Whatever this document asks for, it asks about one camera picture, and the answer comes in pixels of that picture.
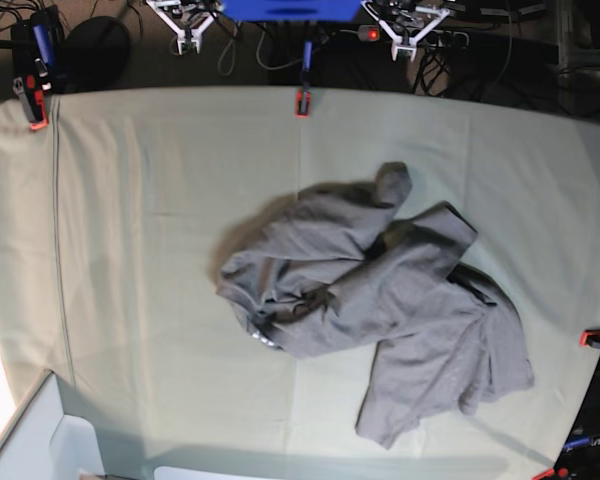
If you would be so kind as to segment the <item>grey t-shirt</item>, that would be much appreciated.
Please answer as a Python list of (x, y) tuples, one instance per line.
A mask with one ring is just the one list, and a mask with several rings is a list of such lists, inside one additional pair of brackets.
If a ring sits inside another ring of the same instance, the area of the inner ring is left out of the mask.
[(218, 294), (269, 347), (303, 359), (375, 346), (355, 430), (384, 448), (424, 418), (534, 383), (514, 304), (463, 262), (476, 230), (446, 202), (399, 219), (411, 190), (401, 163), (308, 188), (218, 272)]

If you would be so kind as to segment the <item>black power strip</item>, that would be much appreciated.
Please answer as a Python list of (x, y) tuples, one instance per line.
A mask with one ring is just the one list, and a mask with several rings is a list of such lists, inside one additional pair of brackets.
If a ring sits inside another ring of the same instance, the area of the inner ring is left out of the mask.
[[(384, 42), (391, 44), (393, 38), (377, 24), (363, 24), (354, 29), (363, 42)], [(434, 29), (417, 44), (419, 48), (456, 48), (466, 49), (470, 44), (468, 33), (459, 30)]]

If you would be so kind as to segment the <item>blue box top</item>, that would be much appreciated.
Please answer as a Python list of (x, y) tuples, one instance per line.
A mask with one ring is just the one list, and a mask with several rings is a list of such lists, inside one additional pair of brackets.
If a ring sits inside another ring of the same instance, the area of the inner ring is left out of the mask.
[(226, 0), (224, 12), (240, 21), (339, 21), (352, 20), (360, 0)]

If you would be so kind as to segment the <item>black round base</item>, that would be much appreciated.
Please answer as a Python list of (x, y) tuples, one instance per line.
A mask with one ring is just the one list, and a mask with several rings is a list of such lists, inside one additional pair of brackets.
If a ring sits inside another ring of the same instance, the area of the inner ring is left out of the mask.
[(69, 33), (61, 49), (61, 63), (76, 91), (106, 90), (121, 78), (131, 49), (129, 30), (120, 20), (97, 16)]

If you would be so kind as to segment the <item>red black clamp centre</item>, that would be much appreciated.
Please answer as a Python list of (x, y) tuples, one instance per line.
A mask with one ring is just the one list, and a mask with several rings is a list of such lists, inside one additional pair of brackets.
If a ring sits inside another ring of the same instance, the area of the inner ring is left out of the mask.
[(307, 118), (310, 114), (311, 93), (308, 89), (302, 88), (296, 92), (295, 115), (298, 118)]

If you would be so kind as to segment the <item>red black clamp left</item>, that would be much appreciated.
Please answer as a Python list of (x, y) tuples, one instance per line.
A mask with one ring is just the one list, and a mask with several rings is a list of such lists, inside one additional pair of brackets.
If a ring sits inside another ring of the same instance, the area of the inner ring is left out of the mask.
[(37, 131), (48, 125), (47, 110), (42, 87), (33, 75), (19, 76), (13, 80), (12, 88), (18, 97), (25, 117), (32, 130)]

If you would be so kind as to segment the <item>white bin corner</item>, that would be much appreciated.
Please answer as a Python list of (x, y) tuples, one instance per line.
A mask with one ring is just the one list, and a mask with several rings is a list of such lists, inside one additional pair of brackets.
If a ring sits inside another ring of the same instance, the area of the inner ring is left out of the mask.
[(64, 411), (58, 378), (45, 370), (0, 434), (0, 479), (103, 479), (95, 428)]

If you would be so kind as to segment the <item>red clamp bottom right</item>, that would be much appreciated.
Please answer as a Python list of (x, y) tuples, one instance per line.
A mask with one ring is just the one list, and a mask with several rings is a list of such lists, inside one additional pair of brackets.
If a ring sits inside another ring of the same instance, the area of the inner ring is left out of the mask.
[(537, 475), (532, 480), (567, 480), (570, 476), (570, 471), (564, 466), (552, 467)]

